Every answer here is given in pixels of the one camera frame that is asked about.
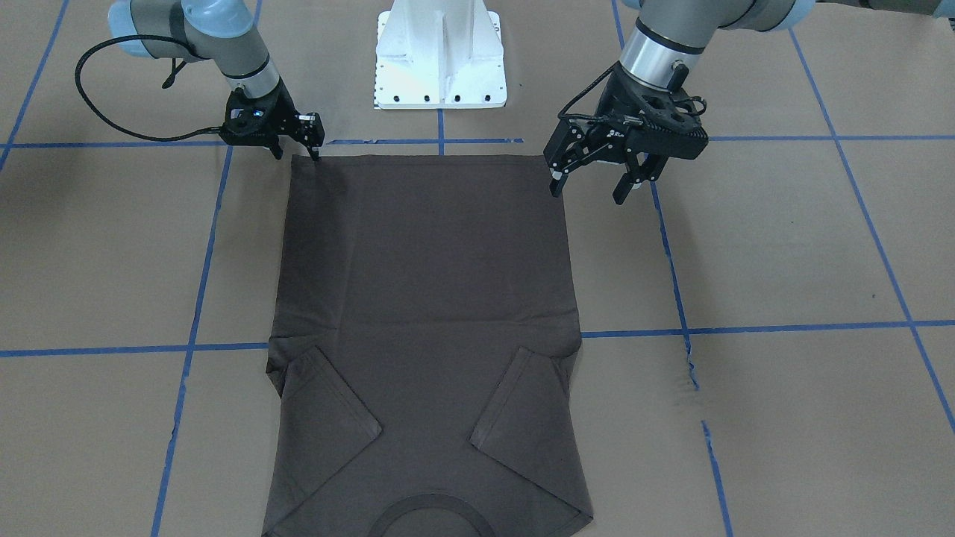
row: blue tape line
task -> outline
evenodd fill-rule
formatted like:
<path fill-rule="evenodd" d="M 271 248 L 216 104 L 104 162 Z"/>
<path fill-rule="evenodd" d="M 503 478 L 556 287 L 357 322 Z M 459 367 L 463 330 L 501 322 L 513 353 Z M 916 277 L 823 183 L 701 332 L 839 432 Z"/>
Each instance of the blue tape line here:
<path fill-rule="evenodd" d="M 229 168 L 232 165 L 232 147 L 225 152 L 225 164 L 223 165 L 223 174 L 219 180 L 219 193 L 216 196 L 216 208 L 212 213 L 212 227 L 209 230 L 209 241 L 205 247 L 205 261 L 202 264 L 202 278 L 199 282 L 199 291 L 196 295 L 196 310 L 192 319 L 192 329 L 189 332 L 189 349 L 186 351 L 185 360 L 182 362 L 182 376 L 180 377 L 179 395 L 176 398 L 176 412 L 173 415 L 173 432 L 169 439 L 169 445 L 166 447 L 165 466 L 162 468 L 162 480 L 159 483 L 159 495 L 156 498 L 156 513 L 153 516 L 153 528 L 151 537 L 159 537 L 159 527 L 162 524 L 162 511 L 165 509 L 166 493 L 169 489 L 169 476 L 172 473 L 173 458 L 176 455 L 176 442 L 179 439 L 179 427 L 182 421 L 182 408 L 185 405 L 186 379 L 189 378 L 189 372 L 192 369 L 192 357 L 196 345 L 196 338 L 199 334 L 200 318 L 202 317 L 202 303 L 205 300 L 205 287 L 209 281 L 209 270 L 212 266 L 212 252 L 216 245 L 216 224 L 219 221 L 219 212 L 223 207 L 223 195 L 225 185 L 228 182 Z"/>
<path fill-rule="evenodd" d="M 713 470 L 713 480 L 716 482 L 716 495 L 719 497 L 719 508 L 723 513 L 723 527 L 726 529 L 726 537 L 732 537 L 730 507 L 726 501 L 726 490 L 723 487 L 723 476 L 719 471 L 719 461 L 716 460 L 716 453 L 713 451 L 712 433 L 705 420 L 701 421 L 701 423 L 703 423 L 703 438 L 707 441 L 707 451 L 710 453 L 710 467 Z"/>
<path fill-rule="evenodd" d="M 915 321 L 915 326 L 917 327 L 949 327 L 955 326 L 955 320 L 945 320 L 945 321 Z"/>
<path fill-rule="evenodd" d="M 327 141 L 325 145 L 440 145 L 441 143 L 524 143 L 523 138 L 453 138 L 453 139 L 428 139 L 428 138 L 418 138 L 418 139 L 370 139 L 370 140 L 331 140 Z"/>
<path fill-rule="evenodd" d="M 793 45 L 796 47 L 796 53 L 799 56 L 799 61 L 802 62 L 802 68 L 805 70 L 806 76 L 809 78 L 809 84 L 813 88 L 813 93 L 816 95 L 816 100 L 819 103 L 819 109 L 822 111 L 822 116 L 826 119 L 826 124 L 829 126 L 829 132 L 832 134 L 833 141 L 836 143 L 839 158 L 842 159 L 842 166 L 845 168 L 845 173 L 849 177 L 849 183 L 852 185 L 852 190 L 856 195 L 856 201 L 859 202 L 859 209 L 862 211 L 862 216 L 865 217 L 865 223 L 869 227 L 869 233 L 872 235 L 872 240 L 875 242 L 876 249 L 879 251 L 879 256 L 882 259 L 882 264 L 885 266 L 885 271 L 889 276 L 889 281 L 892 283 L 892 289 L 895 291 L 896 297 L 899 299 L 899 306 L 902 307 L 902 313 L 905 315 L 905 320 L 908 321 L 908 326 L 911 329 L 912 337 L 915 338 L 915 344 L 919 348 L 919 354 L 922 356 L 922 362 L 925 365 L 925 369 L 928 371 L 929 378 L 932 380 L 932 385 L 935 387 L 935 393 L 938 395 L 939 402 L 942 404 L 945 416 L 948 418 L 948 425 L 951 427 L 952 433 L 955 433 L 955 415 L 953 415 L 951 405 L 948 403 L 948 398 L 945 396 L 942 383 L 939 382 L 939 378 L 935 374 L 935 367 L 932 365 L 932 360 L 928 357 L 928 352 L 925 350 L 925 346 L 922 343 L 922 337 L 919 335 L 919 330 L 916 327 L 914 319 L 912 318 L 912 312 L 909 310 L 908 304 L 905 302 L 905 296 L 902 294 L 902 287 L 899 285 L 899 280 L 896 278 L 895 271 L 892 269 L 892 265 L 889 263 L 888 255 L 885 253 L 882 240 L 879 238 L 879 233 L 876 231 L 876 225 L 872 221 L 872 216 L 869 213 L 868 207 L 865 205 L 865 200 L 862 198 L 862 192 L 859 188 L 859 183 L 856 181 L 856 175 L 852 171 L 852 166 L 849 165 L 849 159 L 846 157 L 845 150 L 842 148 L 842 142 L 839 140 L 839 137 L 836 134 L 836 127 L 832 122 L 832 118 L 829 116 L 829 110 L 826 108 L 825 102 L 822 100 L 822 93 L 819 91 L 819 88 L 816 84 L 816 79 L 813 77 L 813 73 L 809 69 L 809 63 L 806 61 L 806 56 L 802 52 L 802 47 L 799 46 L 799 40 L 796 38 L 796 32 L 789 30 L 789 35 L 793 40 Z"/>
<path fill-rule="evenodd" d="M 10 130 L 10 136 L 7 138 L 7 147 L 0 154 L 0 171 L 3 171 L 7 158 L 10 156 L 13 141 L 16 140 L 16 134 L 20 132 L 20 126 L 23 124 L 23 117 L 27 114 L 30 107 L 30 101 L 33 99 L 33 93 L 36 91 L 36 85 L 40 82 L 40 76 L 47 66 L 47 60 L 50 59 L 50 52 L 53 51 L 53 44 L 56 43 L 56 37 L 59 35 L 60 27 L 63 26 L 63 18 L 66 16 L 66 9 L 70 5 L 70 0 L 63 0 L 60 6 L 59 14 L 56 16 L 56 23 L 53 25 L 53 32 L 50 34 L 50 40 L 47 42 L 47 48 L 40 57 L 40 63 L 36 66 L 36 73 L 33 74 L 33 80 L 30 82 L 30 88 L 27 89 L 27 95 L 23 98 L 23 104 L 20 105 L 20 112 L 16 115 L 16 121 Z"/>
<path fill-rule="evenodd" d="M 713 136 L 710 141 L 832 141 L 829 136 Z"/>
<path fill-rule="evenodd" d="M 444 155 L 444 110 L 437 109 L 437 154 Z"/>
<path fill-rule="evenodd" d="M 653 206 L 660 217 L 660 237 L 663 239 L 663 251 L 667 255 L 669 262 L 669 276 L 673 281 L 673 297 L 676 299 L 676 312 L 680 316 L 680 330 L 683 334 L 683 344 L 687 348 L 687 368 L 690 373 L 690 380 L 693 382 L 693 389 L 700 390 L 700 383 L 696 379 L 696 364 L 693 363 L 693 345 L 690 342 L 690 327 L 687 325 L 687 314 L 683 308 L 683 297 L 680 295 L 680 281 L 676 277 L 676 265 L 673 264 L 673 253 L 669 248 L 669 237 L 667 236 L 667 223 L 663 217 L 663 207 L 660 206 L 660 194 L 657 191 L 656 183 L 650 183 L 650 192 L 653 194 Z"/>
<path fill-rule="evenodd" d="M 915 321 L 915 326 L 921 328 L 955 327 L 955 319 L 935 319 Z M 772 326 L 739 326 L 691 328 L 692 335 L 708 335 L 721 333 L 799 333 L 799 332 L 826 332 L 826 331 L 856 331 L 856 330 L 884 330 L 909 328 L 907 321 L 885 321 L 875 323 L 830 323 L 818 325 L 772 325 Z M 626 337 L 660 337 L 683 335 L 683 330 L 617 330 L 602 332 L 584 332 L 584 339 L 611 339 Z M 255 341 L 247 343 L 202 343 L 189 345 L 154 345 L 145 347 L 91 347 L 76 349 L 22 349 L 0 351 L 0 358 L 39 357 L 39 356 L 72 356 L 91 354 L 150 354 L 150 353 L 182 353 L 189 349 L 197 353 L 213 351 L 262 351 L 268 349 L 268 343 Z"/>
<path fill-rule="evenodd" d="M 620 24 L 620 6 L 617 5 L 617 0 L 610 0 L 610 5 L 613 6 L 613 20 L 617 23 L 617 40 L 620 41 L 620 48 L 624 47 L 624 27 Z"/>
<path fill-rule="evenodd" d="M 620 7 L 617 0 L 610 0 L 613 7 L 613 20 L 617 25 L 617 39 L 620 41 L 620 48 L 624 47 L 624 30 L 620 24 Z M 660 195 L 657 192 L 656 183 L 650 183 L 650 192 L 653 193 L 653 206 L 660 217 L 660 237 L 663 240 L 663 250 L 669 261 L 669 274 L 673 281 L 673 297 L 676 299 L 676 311 L 680 316 L 680 334 L 683 335 L 683 344 L 687 349 L 687 368 L 690 374 L 690 381 L 693 383 L 693 389 L 700 390 L 700 383 L 696 380 L 696 364 L 693 363 L 693 346 L 690 343 L 690 330 L 687 326 L 687 315 L 683 308 L 683 298 L 680 296 L 680 282 L 676 277 L 676 266 L 673 264 L 673 254 L 669 249 L 669 238 L 667 236 L 667 223 L 663 218 L 663 208 L 660 206 Z"/>
<path fill-rule="evenodd" d="M 0 358 L 89 356 L 95 354 L 181 353 L 187 349 L 187 345 L 151 345 L 148 347 L 91 347 L 87 349 L 23 349 L 16 351 L 0 351 Z"/>
<path fill-rule="evenodd" d="M 842 141 L 880 141 L 880 140 L 955 140 L 955 135 L 837 135 Z"/>
<path fill-rule="evenodd" d="M 268 343 L 206 343 L 196 345 L 193 349 L 197 353 L 208 353 L 214 351 L 262 351 L 268 349 Z"/>
<path fill-rule="evenodd" d="M 609 339 L 616 337 L 659 337 L 661 335 L 683 335 L 683 330 L 616 330 L 609 332 L 583 332 L 584 339 Z"/>
<path fill-rule="evenodd" d="M 524 143 L 523 138 L 446 138 L 444 143 Z"/>
<path fill-rule="evenodd" d="M 776 325 L 776 326 L 743 326 L 719 328 L 692 328 L 693 335 L 707 335 L 718 333 L 793 333 L 793 332 L 827 332 L 852 330 L 878 330 L 893 328 L 908 328 L 907 321 L 887 321 L 880 323 L 831 323 L 820 325 Z"/>

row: black cable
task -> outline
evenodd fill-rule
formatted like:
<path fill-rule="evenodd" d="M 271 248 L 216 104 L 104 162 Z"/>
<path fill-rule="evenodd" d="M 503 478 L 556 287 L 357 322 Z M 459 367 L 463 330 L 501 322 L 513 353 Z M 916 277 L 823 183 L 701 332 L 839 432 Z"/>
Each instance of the black cable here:
<path fill-rule="evenodd" d="M 123 133 L 123 134 L 127 134 L 127 135 L 129 135 L 129 136 L 132 136 L 132 137 L 134 137 L 134 138 L 138 138 L 138 139 L 140 139 L 140 140 L 149 140 L 149 141 L 179 141 L 179 140 L 185 140 L 185 139 L 187 139 L 187 138 L 193 138 L 193 137 L 199 136 L 199 135 L 207 135 L 207 134 L 218 135 L 218 134 L 221 132 L 222 129 L 220 129 L 219 127 L 206 127 L 206 128 L 204 128 L 204 129 L 195 130 L 195 131 L 193 131 L 193 132 L 191 132 L 191 133 L 184 134 L 184 135 L 181 135 L 181 136 L 173 136 L 173 137 L 167 137 L 167 138 L 161 138 L 161 137 L 155 137 L 155 136 L 147 136 L 147 135 L 143 135 L 143 134 L 140 134 L 140 133 L 137 133 L 137 132 L 133 132 L 133 131 L 131 131 L 131 130 L 129 130 L 129 129 L 120 127 L 119 125 L 117 125 L 117 124 L 115 124 L 114 122 L 112 122 L 109 118 L 107 118 L 106 116 L 104 116 L 103 113 L 100 112 L 98 108 L 96 108 L 96 106 L 93 104 L 93 102 L 90 100 L 90 98 L 86 95 L 86 91 L 83 90 L 83 83 L 82 83 L 82 81 L 80 80 L 80 75 L 82 75 L 82 73 L 83 73 L 83 66 L 86 65 L 86 62 L 90 59 L 90 57 L 93 56 L 93 54 L 96 54 L 96 53 L 98 53 L 99 51 L 101 51 L 101 50 L 103 50 L 103 49 L 105 49 L 105 48 L 107 48 L 107 47 L 112 47 L 113 45 L 118 45 L 119 43 L 125 43 L 126 41 L 140 41 L 140 40 L 145 40 L 145 41 L 166 41 L 167 43 L 174 43 L 174 44 L 176 44 L 176 45 L 179 45 L 179 46 L 183 47 L 183 48 L 184 48 L 185 50 L 187 50 L 190 54 L 195 55 L 196 57 L 200 57 L 200 56 L 197 56 L 197 55 L 193 52 L 192 47 L 191 47 L 188 43 L 186 43 L 186 42 L 184 42 L 184 41 L 180 41 L 180 40 L 178 40 L 178 39 L 176 39 L 176 38 L 173 38 L 173 37 L 167 37 L 167 36 L 165 36 L 165 35 L 149 35 L 149 34 L 141 34 L 141 33 L 138 33 L 138 34 L 136 34 L 136 35 L 124 35 L 124 36 L 122 36 L 122 37 L 115 37 L 115 38 L 113 38 L 113 39 L 108 39 L 108 40 L 106 40 L 106 41 L 103 41 L 102 43 L 99 43 L 98 45 L 92 47 L 89 51 L 86 51 L 86 53 L 84 53 L 84 54 L 79 58 L 79 61 L 76 62 L 76 70 L 75 70 L 75 72 L 74 72 L 74 80 L 75 80 L 75 82 L 76 82 L 76 89 L 77 89 L 78 92 L 79 92 L 79 96 L 80 96 L 80 97 L 83 97 L 83 101 L 86 102 L 86 105 L 90 107 L 90 110 L 92 110 L 93 113 L 96 114 L 96 116 L 97 116 L 98 118 L 102 119 L 103 122 L 105 122 L 107 125 L 113 127 L 114 129 L 118 130 L 119 132 L 121 132 L 121 133 Z M 179 71 L 182 70 L 182 67 L 183 67 L 183 66 L 184 66 L 184 64 L 183 64 L 182 66 L 179 66 L 179 69 L 178 69 L 178 70 L 174 70 L 174 72 L 175 72 L 175 73 L 178 73 Z"/>
<path fill-rule="evenodd" d="M 176 75 L 178 75 L 183 69 L 185 69 L 186 61 L 183 60 L 181 64 L 176 65 L 176 58 L 173 58 L 173 69 L 169 73 L 169 76 L 164 82 L 162 82 L 162 89 L 168 90 L 173 87 L 173 84 L 176 83 Z"/>
<path fill-rule="evenodd" d="M 560 112 L 557 113 L 557 119 L 579 119 L 579 120 L 581 120 L 581 121 L 604 121 L 604 120 L 606 120 L 606 117 L 588 116 L 588 115 L 586 115 L 586 114 L 567 114 L 567 111 L 570 110 L 570 107 L 571 107 L 571 106 L 577 104 L 577 101 L 579 101 L 579 100 L 581 100 L 582 98 L 584 98 L 585 95 L 587 95 L 587 94 L 590 93 L 594 88 L 596 88 L 596 87 L 597 87 L 597 84 L 600 84 L 601 81 L 604 80 L 604 78 L 607 78 L 608 76 L 610 76 L 610 74 L 613 73 L 613 68 L 614 68 L 615 66 L 616 66 L 616 64 L 611 65 L 606 71 L 604 71 L 600 76 L 598 76 L 596 80 L 594 80 L 593 82 L 590 82 L 590 85 L 587 86 L 586 88 L 584 88 L 584 90 L 583 90 L 582 92 L 578 93 L 576 97 L 570 99 L 570 102 L 568 102 L 567 105 L 564 106 L 564 107 L 560 110 Z"/>
<path fill-rule="evenodd" d="M 693 103 L 698 103 L 700 105 L 700 110 L 696 110 L 696 107 Z M 707 100 L 702 97 L 689 97 L 682 100 L 674 100 L 673 104 L 677 108 L 682 108 L 686 110 L 684 114 L 687 116 L 692 116 L 696 118 L 697 116 L 702 116 L 707 111 Z"/>

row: floor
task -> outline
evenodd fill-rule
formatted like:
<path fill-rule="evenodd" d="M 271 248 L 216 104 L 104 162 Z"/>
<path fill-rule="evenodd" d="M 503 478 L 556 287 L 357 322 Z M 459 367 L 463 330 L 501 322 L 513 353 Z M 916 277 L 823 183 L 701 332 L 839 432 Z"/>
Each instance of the floor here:
<path fill-rule="evenodd" d="M 371 107 L 387 0 L 250 5 L 324 154 L 539 154 L 635 11 L 487 4 L 510 100 L 443 113 Z M 108 5 L 0 5 L 0 536 L 259 535 L 288 158 L 99 122 L 73 69 Z M 84 80 L 151 134 L 217 124 L 215 66 L 167 69 L 111 50 Z M 571 177 L 582 537 L 952 535 L 952 87 L 947 21 L 820 5 L 716 36 L 700 159 L 622 207 L 619 168 Z"/>

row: bolt hole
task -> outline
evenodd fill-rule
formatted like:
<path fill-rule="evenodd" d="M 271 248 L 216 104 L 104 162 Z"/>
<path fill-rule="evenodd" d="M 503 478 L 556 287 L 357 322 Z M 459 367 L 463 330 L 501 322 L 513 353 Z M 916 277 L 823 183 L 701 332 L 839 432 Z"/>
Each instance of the bolt hole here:
<path fill-rule="evenodd" d="M 663 101 L 660 100 L 659 97 L 650 97 L 650 98 L 644 97 L 644 101 L 646 101 L 647 104 L 649 104 L 653 108 L 656 108 L 657 110 L 662 110 L 664 108 Z"/>

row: white metal pedestal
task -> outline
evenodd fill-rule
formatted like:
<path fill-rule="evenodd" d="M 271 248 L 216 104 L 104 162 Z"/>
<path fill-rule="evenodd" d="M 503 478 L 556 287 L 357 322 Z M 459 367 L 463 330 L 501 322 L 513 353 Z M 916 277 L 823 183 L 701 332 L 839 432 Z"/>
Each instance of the white metal pedestal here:
<path fill-rule="evenodd" d="M 500 17 L 483 0 L 394 0 L 378 16 L 374 105 L 497 108 L 507 101 Z"/>

